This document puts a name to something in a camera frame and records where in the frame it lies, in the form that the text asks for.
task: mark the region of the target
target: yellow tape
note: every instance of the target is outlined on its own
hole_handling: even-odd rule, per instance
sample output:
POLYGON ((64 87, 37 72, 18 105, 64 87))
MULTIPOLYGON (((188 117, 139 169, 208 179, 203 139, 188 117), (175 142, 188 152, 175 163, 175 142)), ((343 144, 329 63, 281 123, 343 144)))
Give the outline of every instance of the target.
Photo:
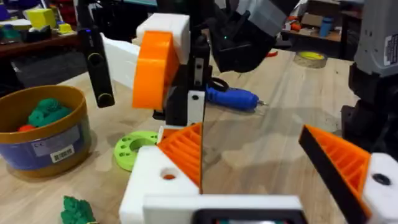
POLYGON ((297 52, 293 61, 307 68, 323 68, 328 57, 317 52, 297 52))

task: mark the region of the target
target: grey device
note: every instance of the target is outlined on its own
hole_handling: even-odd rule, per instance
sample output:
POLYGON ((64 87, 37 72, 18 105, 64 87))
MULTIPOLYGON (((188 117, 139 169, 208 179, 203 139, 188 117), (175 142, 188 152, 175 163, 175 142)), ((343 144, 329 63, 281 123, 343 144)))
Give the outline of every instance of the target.
POLYGON ((366 0, 361 37, 354 57, 357 67, 380 77, 398 73, 398 1, 366 0))
POLYGON ((236 12, 243 15, 249 11, 248 21, 275 37, 297 3, 297 0, 240 0, 236 12))

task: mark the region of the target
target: red object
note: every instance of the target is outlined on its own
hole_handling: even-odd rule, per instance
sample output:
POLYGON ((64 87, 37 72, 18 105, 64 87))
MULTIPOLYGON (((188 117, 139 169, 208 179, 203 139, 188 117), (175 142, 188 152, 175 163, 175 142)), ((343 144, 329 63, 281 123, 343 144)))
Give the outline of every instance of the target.
POLYGON ((35 129, 35 126, 31 125, 31 124, 25 124, 22 125, 21 127, 19 127, 18 131, 30 131, 32 129, 35 129))
POLYGON ((275 57, 276 55, 278 55, 278 51, 273 52, 273 53, 268 53, 267 57, 275 57))
POLYGON ((297 32, 299 32, 301 29, 301 25, 298 22, 294 22, 291 26, 292 30, 296 30, 297 32))

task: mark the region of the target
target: blue label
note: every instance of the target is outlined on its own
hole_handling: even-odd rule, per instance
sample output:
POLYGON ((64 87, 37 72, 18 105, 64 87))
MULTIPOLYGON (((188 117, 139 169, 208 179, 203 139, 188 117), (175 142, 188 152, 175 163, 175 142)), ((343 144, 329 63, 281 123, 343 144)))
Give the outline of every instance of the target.
POLYGON ((45 139, 19 144, 0 144, 0 154, 19 170, 36 170, 60 162, 83 149, 89 141, 88 120, 45 139))

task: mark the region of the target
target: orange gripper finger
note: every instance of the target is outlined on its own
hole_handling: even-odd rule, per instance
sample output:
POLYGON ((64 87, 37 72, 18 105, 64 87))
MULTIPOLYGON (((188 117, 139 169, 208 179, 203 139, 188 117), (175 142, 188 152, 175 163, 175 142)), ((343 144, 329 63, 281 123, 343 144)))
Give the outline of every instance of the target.
POLYGON ((163 100, 180 62, 170 32, 146 31, 142 39, 132 90, 132 107, 163 109, 163 100))

